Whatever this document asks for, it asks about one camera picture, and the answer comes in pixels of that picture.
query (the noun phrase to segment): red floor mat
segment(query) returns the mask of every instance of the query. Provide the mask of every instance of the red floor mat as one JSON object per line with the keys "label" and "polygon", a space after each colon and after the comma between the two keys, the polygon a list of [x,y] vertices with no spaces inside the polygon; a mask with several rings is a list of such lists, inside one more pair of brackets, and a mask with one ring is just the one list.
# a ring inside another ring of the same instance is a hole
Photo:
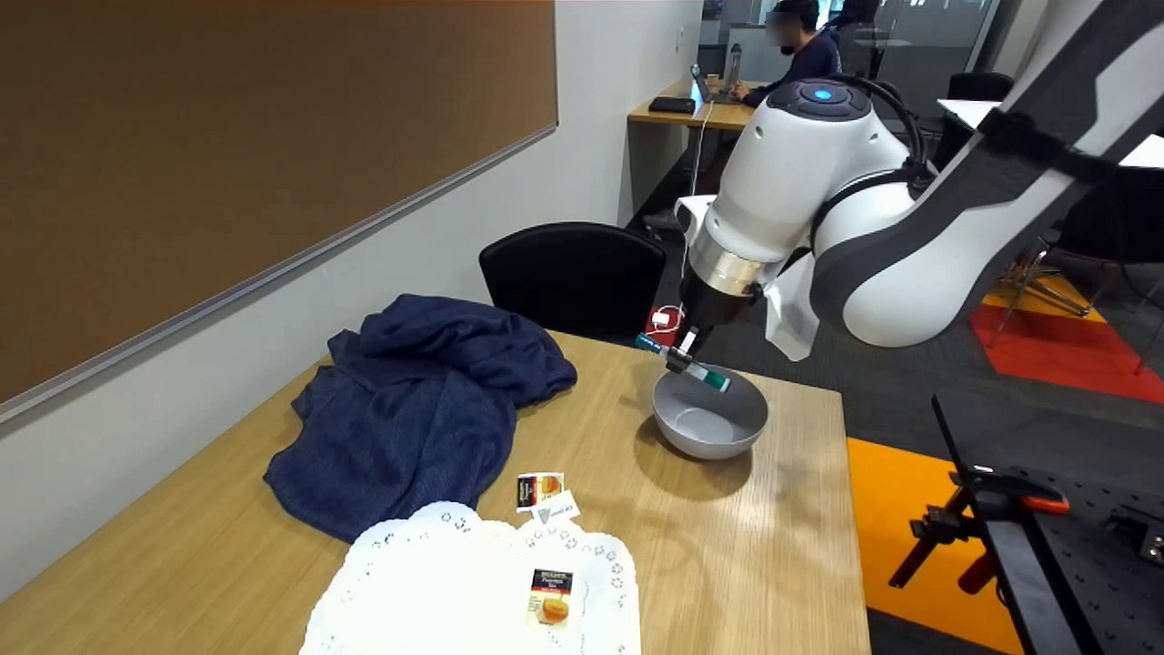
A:
{"label": "red floor mat", "polygon": [[1164,378],[1110,325],[997,305],[973,325],[997,373],[1164,404]]}

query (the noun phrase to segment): crumpled fabric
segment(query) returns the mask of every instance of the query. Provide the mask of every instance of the crumpled fabric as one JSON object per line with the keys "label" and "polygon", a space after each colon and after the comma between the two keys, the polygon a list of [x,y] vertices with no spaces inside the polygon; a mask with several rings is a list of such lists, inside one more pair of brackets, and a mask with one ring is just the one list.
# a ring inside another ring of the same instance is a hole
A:
{"label": "crumpled fabric", "polygon": [[476,504],[510,458],[517,408],[580,382],[540,325],[464,297],[401,296],[328,349],[267,482],[346,543],[438,497]]}

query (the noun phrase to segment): floor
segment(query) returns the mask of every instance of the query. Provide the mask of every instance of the floor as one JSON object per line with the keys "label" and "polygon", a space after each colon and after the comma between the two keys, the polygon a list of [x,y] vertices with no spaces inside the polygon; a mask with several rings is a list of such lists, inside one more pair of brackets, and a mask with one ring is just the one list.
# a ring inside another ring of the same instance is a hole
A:
{"label": "floor", "polygon": [[[670,296],[676,282],[676,250],[679,250],[676,234],[667,230],[667,207],[670,201],[660,201],[654,216],[649,211],[629,225],[629,230],[652,234],[660,242],[673,250],[673,270],[664,282],[667,286],[664,296]],[[1110,270],[1093,262],[1064,262],[1060,270],[1088,297],[1097,296],[1100,311],[1151,361],[1152,370],[1164,373],[1164,309],[1152,309],[1134,296],[1134,286],[1160,286],[1164,267],[1128,270],[1133,282],[1123,279],[1112,282]],[[726,366],[840,390],[843,423],[852,438],[916,451],[916,456],[934,456],[934,458],[950,458],[950,451],[945,451],[945,441],[939,438],[932,395],[950,387],[1006,387],[1008,393],[1035,404],[1164,430],[1160,404],[1097,395],[1097,393],[995,373],[967,325],[956,325],[945,333],[915,349],[869,349],[869,347],[854,347],[837,332],[823,332],[817,354],[806,362],[789,362],[780,349],[763,343],[763,309],[753,305],[746,309],[743,319],[718,327],[707,337],[700,356]],[[884,651],[884,655],[991,651],[981,644],[956,639],[939,630],[923,630],[884,610],[869,610],[869,630],[872,630],[872,651]]]}

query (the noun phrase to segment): chair backrest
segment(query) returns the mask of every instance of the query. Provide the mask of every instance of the chair backrest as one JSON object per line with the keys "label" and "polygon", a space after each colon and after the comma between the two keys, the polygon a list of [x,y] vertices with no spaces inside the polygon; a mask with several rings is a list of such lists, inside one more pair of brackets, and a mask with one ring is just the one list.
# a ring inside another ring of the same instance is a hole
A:
{"label": "chair backrest", "polygon": [[544,327],[629,343],[643,332],[667,250],[599,220],[549,220],[479,250],[495,305]]}

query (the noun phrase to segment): gray bowl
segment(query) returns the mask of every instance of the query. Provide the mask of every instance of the gray bowl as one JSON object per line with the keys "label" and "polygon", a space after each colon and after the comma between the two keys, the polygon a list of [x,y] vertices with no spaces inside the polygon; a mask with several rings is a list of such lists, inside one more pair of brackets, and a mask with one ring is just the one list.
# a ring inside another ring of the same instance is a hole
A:
{"label": "gray bowl", "polygon": [[750,378],[726,373],[733,378],[729,393],[676,370],[654,382],[654,423],[676,451],[693,458],[734,458],[757,445],[769,399]]}

